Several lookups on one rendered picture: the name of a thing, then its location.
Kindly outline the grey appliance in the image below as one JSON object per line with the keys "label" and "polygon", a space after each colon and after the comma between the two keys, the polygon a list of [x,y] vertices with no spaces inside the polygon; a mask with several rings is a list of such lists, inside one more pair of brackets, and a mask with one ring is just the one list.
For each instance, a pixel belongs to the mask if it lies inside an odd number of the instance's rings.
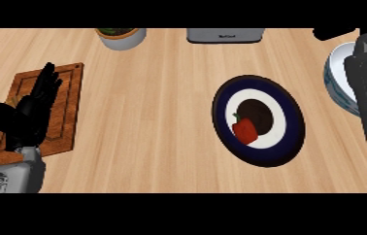
{"label": "grey appliance", "polygon": [[250,44],[263,39],[264,28],[189,28],[186,39],[195,44]]}

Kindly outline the red bell pepper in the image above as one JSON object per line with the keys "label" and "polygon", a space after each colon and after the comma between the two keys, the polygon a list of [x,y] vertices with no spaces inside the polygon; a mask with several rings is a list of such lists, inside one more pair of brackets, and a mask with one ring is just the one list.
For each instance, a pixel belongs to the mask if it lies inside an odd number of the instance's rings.
{"label": "red bell pepper", "polygon": [[241,117],[238,113],[233,113],[233,116],[236,117],[236,123],[233,124],[236,138],[248,145],[259,139],[256,125],[248,117]]}

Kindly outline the white plant pot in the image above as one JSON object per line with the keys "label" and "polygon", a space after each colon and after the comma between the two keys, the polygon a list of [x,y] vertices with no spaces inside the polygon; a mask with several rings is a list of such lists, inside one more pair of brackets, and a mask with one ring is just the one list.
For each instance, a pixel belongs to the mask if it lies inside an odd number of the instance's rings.
{"label": "white plant pot", "polygon": [[96,28],[96,33],[99,35],[104,45],[111,50],[130,50],[133,49],[145,40],[146,29],[136,28],[133,32],[120,36],[108,36]]}

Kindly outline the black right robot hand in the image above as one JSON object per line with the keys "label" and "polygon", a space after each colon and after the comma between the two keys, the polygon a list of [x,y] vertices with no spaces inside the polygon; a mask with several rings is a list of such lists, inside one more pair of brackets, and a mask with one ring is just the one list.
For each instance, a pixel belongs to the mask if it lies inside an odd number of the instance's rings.
{"label": "black right robot hand", "polygon": [[367,140],[367,33],[363,34],[356,41],[353,55],[344,60],[344,70],[357,100],[365,137]]}

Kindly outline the dark blue and white plate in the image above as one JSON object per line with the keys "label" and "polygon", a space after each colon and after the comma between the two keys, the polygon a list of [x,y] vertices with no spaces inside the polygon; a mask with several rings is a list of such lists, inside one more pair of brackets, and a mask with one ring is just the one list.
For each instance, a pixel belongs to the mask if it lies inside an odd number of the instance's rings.
{"label": "dark blue and white plate", "polygon": [[[244,118],[238,107],[247,100],[261,102],[272,113],[272,128],[259,133],[259,139],[248,145],[233,131]],[[270,79],[245,75],[226,81],[213,100],[213,123],[229,151],[250,164],[278,167],[295,158],[306,137],[303,112],[289,92]]]}

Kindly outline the brown wooden cutting board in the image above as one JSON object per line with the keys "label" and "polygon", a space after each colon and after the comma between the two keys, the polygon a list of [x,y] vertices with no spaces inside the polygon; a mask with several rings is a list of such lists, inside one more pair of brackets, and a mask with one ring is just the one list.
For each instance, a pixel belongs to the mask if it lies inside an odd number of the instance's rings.
{"label": "brown wooden cutting board", "polygon": [[[40,145],[43,156],[71,151],[77,134],[83,63],[58,66],[55,71],[60,73],[64,83],[52,108],[46,139]],[[8,94],[8,103],[30,94],[39,74],[39,70],[17,74]]]}

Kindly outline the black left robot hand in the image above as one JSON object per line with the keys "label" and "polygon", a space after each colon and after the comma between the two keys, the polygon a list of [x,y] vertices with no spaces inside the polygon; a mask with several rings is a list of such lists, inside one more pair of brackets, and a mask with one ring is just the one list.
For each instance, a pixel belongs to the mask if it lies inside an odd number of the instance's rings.
{"label": "black left robot hand", "polygon": [[55,64],[48,63],[39,74],[30,95],[12,107],[0,103],[0,132],[6,134],[6,149],[39,147],[46,138],[54,103],[62,85]]}

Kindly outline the green plant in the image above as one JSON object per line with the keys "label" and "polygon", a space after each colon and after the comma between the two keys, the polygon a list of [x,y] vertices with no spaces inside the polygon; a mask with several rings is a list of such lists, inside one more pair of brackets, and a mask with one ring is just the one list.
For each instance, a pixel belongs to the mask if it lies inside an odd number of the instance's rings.
{"label": "green plant", "polygon": [[133,32],[135,28],[99,28],[98,30],[108,36],[120,36]]}

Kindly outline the black object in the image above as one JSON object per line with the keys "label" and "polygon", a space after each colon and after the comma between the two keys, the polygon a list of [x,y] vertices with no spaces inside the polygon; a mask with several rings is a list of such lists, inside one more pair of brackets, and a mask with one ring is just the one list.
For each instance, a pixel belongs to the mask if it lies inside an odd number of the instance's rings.
{"label": "black object", "polygon": [[315,34],[315,37],[320,41],[328,41],[353,31],[354,31],[354,28],[322,28],[319,27],[313,30],[313,34]]}

